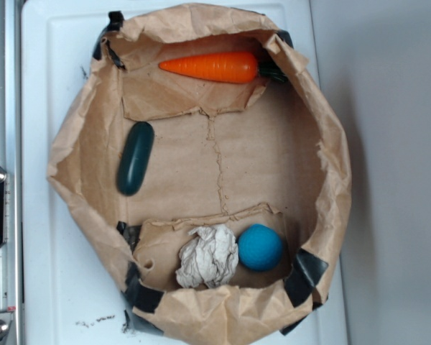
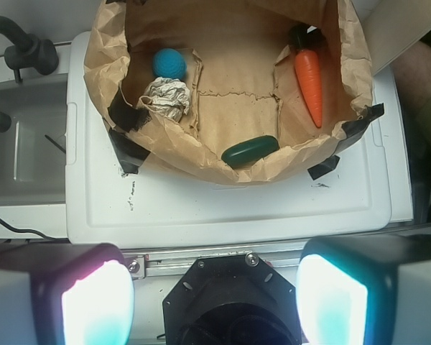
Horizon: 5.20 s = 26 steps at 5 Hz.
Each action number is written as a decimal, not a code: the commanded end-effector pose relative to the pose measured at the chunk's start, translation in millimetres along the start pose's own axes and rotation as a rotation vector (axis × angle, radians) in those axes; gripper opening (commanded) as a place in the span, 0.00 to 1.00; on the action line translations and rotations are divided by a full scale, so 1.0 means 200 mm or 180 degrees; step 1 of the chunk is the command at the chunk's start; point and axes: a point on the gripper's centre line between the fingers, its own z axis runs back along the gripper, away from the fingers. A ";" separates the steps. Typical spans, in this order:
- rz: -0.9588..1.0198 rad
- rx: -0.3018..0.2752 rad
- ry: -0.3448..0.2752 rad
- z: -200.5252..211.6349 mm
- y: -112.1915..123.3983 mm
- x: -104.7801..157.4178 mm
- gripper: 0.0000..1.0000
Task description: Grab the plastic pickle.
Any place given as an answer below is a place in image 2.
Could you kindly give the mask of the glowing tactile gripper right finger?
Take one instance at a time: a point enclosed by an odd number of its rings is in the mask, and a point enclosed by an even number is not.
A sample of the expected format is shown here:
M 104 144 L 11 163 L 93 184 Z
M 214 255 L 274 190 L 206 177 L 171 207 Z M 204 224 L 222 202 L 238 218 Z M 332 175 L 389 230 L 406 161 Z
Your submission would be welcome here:
M 296 301 L 310 344 L 431 344 L 431 235 L 315 237 Z

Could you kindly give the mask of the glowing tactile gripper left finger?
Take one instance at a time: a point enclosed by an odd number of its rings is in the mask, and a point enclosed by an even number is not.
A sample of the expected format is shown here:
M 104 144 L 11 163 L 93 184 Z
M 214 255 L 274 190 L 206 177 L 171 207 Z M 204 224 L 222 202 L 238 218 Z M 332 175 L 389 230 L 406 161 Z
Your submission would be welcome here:
M 126 344 L 134 284 L 112 244 L 0 244 L 0 344 Z

